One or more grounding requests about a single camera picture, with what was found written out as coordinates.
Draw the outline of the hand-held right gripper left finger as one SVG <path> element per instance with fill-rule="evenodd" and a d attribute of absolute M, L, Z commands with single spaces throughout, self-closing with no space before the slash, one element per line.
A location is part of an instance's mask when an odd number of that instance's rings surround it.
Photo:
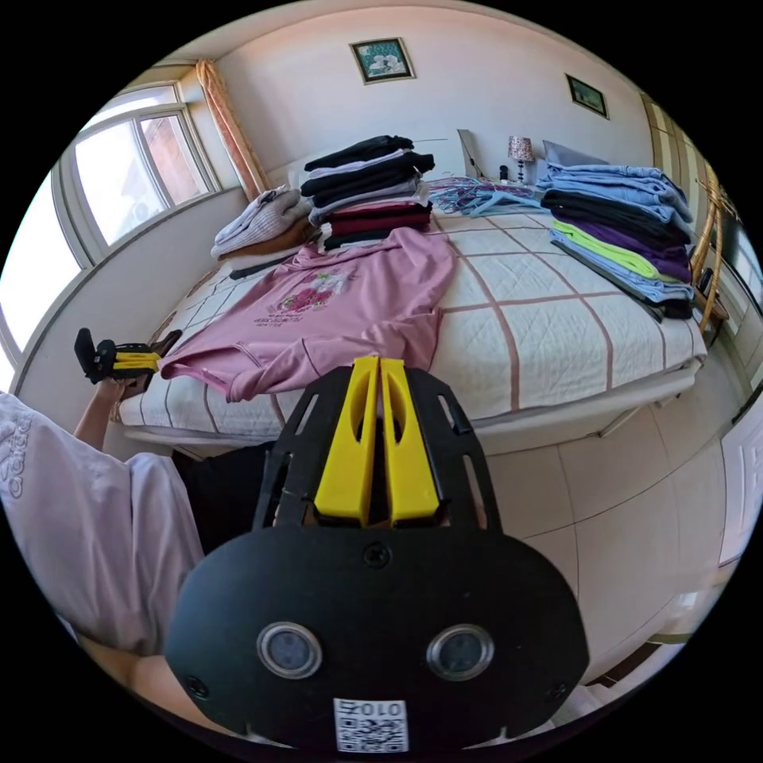
<path fill-rule="evenodd" d="M 379 358 L 359 358 L 349 371 L 315 507 L 324 519 L 364 528 L 374 475 Z"/>

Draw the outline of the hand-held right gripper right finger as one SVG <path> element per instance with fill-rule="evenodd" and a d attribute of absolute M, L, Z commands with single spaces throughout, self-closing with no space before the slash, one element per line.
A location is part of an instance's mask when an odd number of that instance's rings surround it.
<path fill-rule="evenodd" d="M 440 498 L 401 360 L 381 360 L 381 387 L 389 523 L 433 521 Z"/>

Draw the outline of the person's left hand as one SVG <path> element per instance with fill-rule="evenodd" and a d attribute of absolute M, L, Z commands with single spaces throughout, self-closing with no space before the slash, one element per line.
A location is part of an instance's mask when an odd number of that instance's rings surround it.
<path fill-rule="evenodd" d="M 121 401 L 143 393 L 148 381 L 149 376 L 145 374 L 129 379 L 105 378 L 95 386 L 93 399 L 111 409 Z"/>

